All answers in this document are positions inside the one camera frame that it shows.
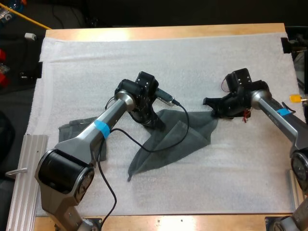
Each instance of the wooden table edge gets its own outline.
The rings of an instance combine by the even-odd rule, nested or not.
[[[66,41],[131,41],[207,36],[285,33],[283,23],[206,26],[121,27],[47,30],[46,37]]]
[[[290,214],[110,216],[106,231],[265,231],[265,217]],[[50,217],[37,217],[35,231],[54,231]]]

